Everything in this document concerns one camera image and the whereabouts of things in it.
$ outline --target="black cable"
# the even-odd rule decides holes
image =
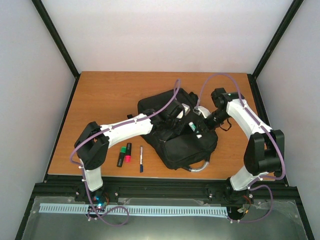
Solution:
[[[188,172],[191,172],[191,167],[190,166],[183,166],[181,168],[186,170],[186,171],[188,171]]]
[[[219,126],[219,128],[221,128],[223,131],[227,132],[230,130],[230,128],[232,127],[231,122],[229,121],[229,118],[226,119],[227,123],[229,124],[229,127],[227,129],[221,127],[221,125]]]

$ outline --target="highlighter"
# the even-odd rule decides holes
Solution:
[[[122,146],[119,153],[119,157],[118,157],[118,163],[116,164],[118,168],[122,167],[122,164],[124,163],[124,159],[125,159],[125,154],[126,154],[126,147]]]
[[[130,160],[131,160],[131,142],[128,142],[126,144],[126,149],[125,149],[125,157],[124,157],[124,160],[126,163],[130,163]]]

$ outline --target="black frame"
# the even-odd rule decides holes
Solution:
[[[276,48],[282,35],[289,26],[291,20],[297,13],[299,7],[304,0],[293,0],[287,13],[285,14],[282,22],[276,30],[273,38],[271,39],[268,47],[262,55],[258,65],[256,66],[252,74],[248,74],[248,80],[251,87],[254,103],[257,109],[258,116],[266,124],[270,124],[268,116],[260,95],[259,87],[257,84],[257,78],[261,73],[263,67],[266,65],[272,52]],[[80,75],[75,64],[73,63],[62,39],[60,38],[57,29],[55,28],[50,16],[43,5],[41,0],[32,0],[36,10],[42,18],[45,26],[50,32],[54,42],[56,43],[59,51],[61,52],[66,64],[74,76],[74,85],[70,94],[69,101],[67,103],[63,119],[59,128],[59,132],[53,147],[53,151],[50,157],[48,168],[42,183],[37,183],[34,186],[33,192],[30,196],[29,203],[25,210],[24,217],[21,221],[19,230],[16,235],[16,240],[22,239],[34,199],[37,196],[66,196],[77,197],[76,191],[83,186],[81,182],[81,176],[64,176],[64,175],[48,175],[48,169],[52,161],[64,122],[66,120]],[[136,197],[136,198],[183,198],[183,199],[197,199],[208,203],[215,202],[210,198],[209,193],[211,189],[216,189],[225,184],[224,180],[190,180],[190,179],[154,179],[154,178],[122,178],[122,177],[103,177],[104,186],[108,186],[108,193],[113,196],[116,201],[119,197]],[[300,217],[303,222],[303,226],[308,239],[314,240],[314,236],[302,204],[298,189],[291,187],[288,184],[287,178],[282,181],[268,182],[267,183],[273,193],[273,197],[276,200],[294,200],[296,202]],[[260,188],[254,192],[254,196],[257,199],[270,198],[269,192],[266,189]]]

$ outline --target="wooden table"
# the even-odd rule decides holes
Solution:
[[[50,175],[80,175],[78,167],[69,162],[74,143],[89,122],[99,125],[117,123],[127,119],[128,114],[138,114],[139,100],[173,88],[175,80],[181,79],[181,87],[188,93],[200,93],[204,81],[212,73],[206,72],[82,72],[67,114],[55,153],[50,163]],[[253,95],[246,73],[230,73],[244,95],[249,106],[255,111]],[[206,85],[201,105],[211,112],[216,108],[211,100],[215,88],[224,87],[227,92],[235,92],[233,82],[225,76],[216,76]],[[226,179],[234,175],[244,164],[243,156],[248,140],[246,135],[230,120],[232,128],[228,132],[217,129],[218,144],[211,155],[210,165],[201,172],[183,169],[171,170],[162,163],[155,150],[140,136],[120,142],[108,150],[101,167],[103,176],[148,177],[148,178],[188,178]],[[117,167],[121,146],[132,143],[131,162]],[[143,168],[140,173],[140,145],[143,146]],[[203,162],[193,164],[199,167]]]

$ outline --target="small bottle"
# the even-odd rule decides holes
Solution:
[[[190,128],[192,129],[192,131],[195,131],[195,130],[196,130],[196,125],[195,125],[192,121],[189,122],[189,126],[190,126]],[[196,137],[197,137],[198,139],[202,137],[202,135],[199,134],[199,131],[198,131],[198,130],[196,131],[196,133],[197,133]]]

